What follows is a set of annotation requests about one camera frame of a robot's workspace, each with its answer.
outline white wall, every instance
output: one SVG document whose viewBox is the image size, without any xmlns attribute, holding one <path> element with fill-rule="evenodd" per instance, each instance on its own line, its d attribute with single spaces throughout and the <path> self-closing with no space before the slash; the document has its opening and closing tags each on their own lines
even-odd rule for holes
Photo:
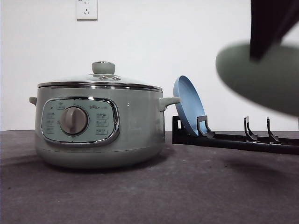
<svg viewBox="0 0 299 224">
<path fill-rule="evenodd" d="M 91 63 L 116 64 L 118 75 L 161 86 L 188 76 L 214 130 L 298 130 L 295 117 L 239 97 L 218 78 L 217 52 L 250 38 L 250 0 L 100 0 L 98 21 L 77 21 L 75 0 L 1 0 L 1 129 L 34 129 L 28 102 L 40 82 L 91 73 Z M 299 27 L 286 37 L 299 39 Z M 174 106 L 165 113 L 171 130 Z"/>
</svg>

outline control panel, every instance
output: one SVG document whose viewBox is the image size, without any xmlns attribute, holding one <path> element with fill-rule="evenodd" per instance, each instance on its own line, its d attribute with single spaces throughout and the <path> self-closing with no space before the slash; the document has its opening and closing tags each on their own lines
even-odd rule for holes
<svg viewBox="0 0 299 224">
<path fill-rule="evenodd" d="M 57 143 L 104 143 L 117 137 L 119 115 L 105 98 L 55 98 L 43 108 L 42 134 Z"/>
</svg>

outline pot base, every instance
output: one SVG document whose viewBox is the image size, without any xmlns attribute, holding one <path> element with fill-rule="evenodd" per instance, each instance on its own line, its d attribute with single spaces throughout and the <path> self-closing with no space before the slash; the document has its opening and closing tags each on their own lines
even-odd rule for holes
<svg viewBox="0 0 299 224">
<path fill-rule="evenodd" d="M 162 150 L 162 147 L 146 147 L 117 152 L 56 152 L 36 148 L 37 154 L 55 166 L 79 169 L 113 168 L 146 161 Z"/>
</svg>

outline black object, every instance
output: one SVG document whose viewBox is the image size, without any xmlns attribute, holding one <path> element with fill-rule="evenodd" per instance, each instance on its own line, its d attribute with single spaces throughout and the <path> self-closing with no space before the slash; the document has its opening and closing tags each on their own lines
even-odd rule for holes
<svg viewBox="0 0 299 224">
<path fill-rule="evenodd" d="M 298 21 L 298 0 L 251 0 L 250 58 L 261 59 Z"/>
<path fill-rule="evenodd" d="M 279 138 L 270 130 L 270 119 L 267 117 L 268 137 L 261 137 L 249 128 L 249 117 L 244 118 L 245 135 L 220 134 L 212 132 L 208 127 L 207 116 L 197 117 L 198 137 L 190 136 L 184 129 L 178 127 L 179 116 L 172 117 L 172 143 L 206 147 L 231 148 L 246 151 L 268 152 L 278 154 L 299 154 L 299 139 Z M 200 122 L 205 122 L 207 133 L 200 129 Z"/>
</svg>

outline brand logo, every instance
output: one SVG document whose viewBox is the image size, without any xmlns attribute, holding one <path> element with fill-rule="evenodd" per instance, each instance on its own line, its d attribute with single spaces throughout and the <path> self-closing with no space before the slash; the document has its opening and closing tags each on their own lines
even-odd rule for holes
<svg viewBox="0 0 299 224">
<path fill-rule="evenodd" d="M 91 105 L 89 106 L 90 109 L 99 109 L 102 108 L 101 106 Z"/>
</svg>

